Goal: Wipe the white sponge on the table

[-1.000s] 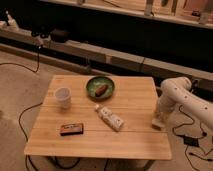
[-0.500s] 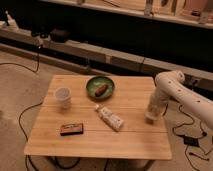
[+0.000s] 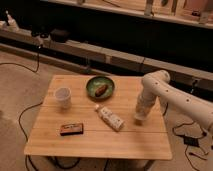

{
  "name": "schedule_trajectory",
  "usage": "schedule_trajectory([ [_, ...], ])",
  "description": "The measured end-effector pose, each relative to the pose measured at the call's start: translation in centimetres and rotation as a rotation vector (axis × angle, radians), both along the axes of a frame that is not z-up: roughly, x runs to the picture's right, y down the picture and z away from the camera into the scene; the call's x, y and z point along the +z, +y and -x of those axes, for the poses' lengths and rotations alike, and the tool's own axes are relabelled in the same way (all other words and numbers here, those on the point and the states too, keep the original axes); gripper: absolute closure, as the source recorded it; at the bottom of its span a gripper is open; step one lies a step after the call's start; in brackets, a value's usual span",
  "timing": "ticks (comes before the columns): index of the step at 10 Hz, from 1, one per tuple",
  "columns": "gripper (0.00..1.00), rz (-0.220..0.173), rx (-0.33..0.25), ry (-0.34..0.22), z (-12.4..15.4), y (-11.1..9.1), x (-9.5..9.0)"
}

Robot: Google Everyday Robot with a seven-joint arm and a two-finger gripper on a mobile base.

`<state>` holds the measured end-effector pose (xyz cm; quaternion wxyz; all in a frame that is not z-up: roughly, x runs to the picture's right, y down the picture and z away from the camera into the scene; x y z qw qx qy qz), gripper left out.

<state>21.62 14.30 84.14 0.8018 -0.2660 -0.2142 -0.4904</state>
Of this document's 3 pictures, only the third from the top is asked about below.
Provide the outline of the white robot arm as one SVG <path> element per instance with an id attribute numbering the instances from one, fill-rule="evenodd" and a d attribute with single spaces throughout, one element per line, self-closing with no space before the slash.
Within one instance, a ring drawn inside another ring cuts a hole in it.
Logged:
<path id="1" fill-rule="evenodd" d="M 178 90 L 170 86 L 169 81 L 170 75 L 165 70 L 148 73 L 142 77 L 143 89 L 138 95 L 134 118 L 144 121 L 156 98 L 161 97 L 213 135 L 213 103 Z"/>

